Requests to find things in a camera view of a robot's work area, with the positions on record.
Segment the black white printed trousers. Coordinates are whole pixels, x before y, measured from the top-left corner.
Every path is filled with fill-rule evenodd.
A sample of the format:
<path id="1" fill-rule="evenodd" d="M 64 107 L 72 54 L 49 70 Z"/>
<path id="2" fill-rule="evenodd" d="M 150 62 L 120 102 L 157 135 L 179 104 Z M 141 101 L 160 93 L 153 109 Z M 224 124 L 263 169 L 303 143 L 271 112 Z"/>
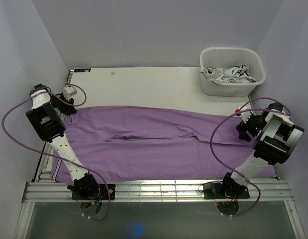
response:
<path id="1" fill-rule="evenodd" d="M 230 69 L 223 70 L 214 67 L 203 67 L 203 76 L 216 85 L 223 83 L 256 83 L 257 81 L 250 75 L 249 66 L 241 64 Z"/>

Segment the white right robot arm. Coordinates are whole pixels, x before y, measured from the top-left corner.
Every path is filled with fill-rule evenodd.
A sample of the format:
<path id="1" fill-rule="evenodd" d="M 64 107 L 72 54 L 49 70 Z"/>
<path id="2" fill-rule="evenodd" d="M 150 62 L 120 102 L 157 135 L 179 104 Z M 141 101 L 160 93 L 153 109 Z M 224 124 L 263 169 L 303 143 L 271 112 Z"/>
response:
<path id="1" fill-rule="evenodd" d="M 226 173 L 220 193 L 226 198 L 247 191 L 248 181 L 263 169 L 285 163 L 298 144 L 304 129 L 294 124 L 280 103 L 272 103 L 259 115 L 243 107 L 242 121 L 236 126 L 239 138 L 250 142 L 256 137 L 252 154 L 231 173 Z"/>

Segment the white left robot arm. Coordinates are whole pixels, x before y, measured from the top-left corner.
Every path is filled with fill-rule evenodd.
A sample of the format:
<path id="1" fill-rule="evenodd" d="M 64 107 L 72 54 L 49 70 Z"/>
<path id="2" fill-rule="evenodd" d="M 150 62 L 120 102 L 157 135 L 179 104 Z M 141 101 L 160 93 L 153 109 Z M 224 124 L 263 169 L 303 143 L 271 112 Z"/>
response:
<path id="1" fill-rule="evenodd" d="M 100 186 L 94 176 L 81 167 L 82 163 L 68 142 L 66 127 L 59 116 L 59 113 L 66 116 L 77 113 L 72 98 L 76 93 L 74 87 L 67 86 L 62 93 L 52 95 L 49 87 L 38 84 L 29 93 L 32 108 L 26 116 L 39 138 L 48 142 L 58 156 L 66 159 L 65 166 L 73 181 L 68 189 L 83 198 L 96 199 L 100 195 Z"/>

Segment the purple trousers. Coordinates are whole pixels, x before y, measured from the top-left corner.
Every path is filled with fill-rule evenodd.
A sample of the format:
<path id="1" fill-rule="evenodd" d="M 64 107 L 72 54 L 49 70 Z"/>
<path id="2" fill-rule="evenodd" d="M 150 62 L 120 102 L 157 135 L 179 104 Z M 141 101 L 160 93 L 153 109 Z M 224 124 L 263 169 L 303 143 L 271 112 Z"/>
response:
<path id="1" fill-rule="evenodd" d="M 99 106 L 64 119 L 80 162 L 99 183 L 221 178 L 253 152 L 239 138 L 238 117 L 194 112 Z"/>

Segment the black blue label sticker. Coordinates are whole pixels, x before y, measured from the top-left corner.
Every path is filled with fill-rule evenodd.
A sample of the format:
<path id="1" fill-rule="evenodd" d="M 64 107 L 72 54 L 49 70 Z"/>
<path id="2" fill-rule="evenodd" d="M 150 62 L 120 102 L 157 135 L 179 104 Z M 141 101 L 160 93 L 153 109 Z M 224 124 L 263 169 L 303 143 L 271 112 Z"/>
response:
<path id="1" fill-rule="evenodd" d="M 90 68 L 76 68 L 74 69 L 74 73 L 86 73 L 86 72 L 90 72 L 91 69 Z"/>

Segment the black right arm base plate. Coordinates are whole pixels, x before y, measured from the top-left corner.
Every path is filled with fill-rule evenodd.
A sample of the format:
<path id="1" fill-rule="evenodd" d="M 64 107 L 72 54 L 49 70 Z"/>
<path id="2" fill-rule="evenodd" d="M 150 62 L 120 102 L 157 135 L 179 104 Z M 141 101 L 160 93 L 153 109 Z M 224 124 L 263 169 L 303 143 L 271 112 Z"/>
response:
<path id="1" fill-rule="evenodd" d="M 250 194 L 246 187 L 232 189 L 222 182 L 208 182 L 198 187 L 198 192 L 203 193 L 205 199 L 249 199 Z"/>

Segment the white plastic basket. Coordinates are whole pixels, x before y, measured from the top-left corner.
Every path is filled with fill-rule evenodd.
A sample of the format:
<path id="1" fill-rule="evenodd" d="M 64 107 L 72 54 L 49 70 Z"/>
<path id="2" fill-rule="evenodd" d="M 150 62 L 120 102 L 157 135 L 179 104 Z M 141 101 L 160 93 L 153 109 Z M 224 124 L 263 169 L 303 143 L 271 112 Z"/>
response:
<path id="1" fill-rule="evenodd" d="M 247 48 L 210 47 L 200 53 L 200 85 L 202 91 L 210 96 L 244 97 L 266 80 L 266 73 L 260 56 Z M 250 75 L 256 83 L 223 83 L 220 85 L 208 81 L 201 71 L 203 67 L 227 70 L 234 66 L 246 64 Z"/>

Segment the aluminium rail frame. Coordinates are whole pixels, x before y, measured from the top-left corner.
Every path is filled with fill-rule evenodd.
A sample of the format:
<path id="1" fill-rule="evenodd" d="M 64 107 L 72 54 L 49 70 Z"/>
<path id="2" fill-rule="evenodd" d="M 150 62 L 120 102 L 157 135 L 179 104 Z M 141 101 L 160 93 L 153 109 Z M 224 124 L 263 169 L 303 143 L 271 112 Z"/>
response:
<path id="1" fill-rule="evenodd" d="M 39 202 L 71 203 L 71 192 L 66 184 L 49 179 L 52 157 L 47 153 L 52 148 L 45 145 L 38 165 L 34 182 L 25 186 L 21 213 L 19 216 L 16 239 L 26 238 L 34 207 Z M 149 202 L 202 202 L 203 194 L 198 192 L 205 180 L 139 180 L 116 184 L 116 203 L 149 203 Z M 252 183 L 261 190 L 261 201 L 282 201 L 291 222 L 296 238 L 304 239 L 305 233 L 298 217 L 295 202 L 287 181 L 256 178 Z"/>

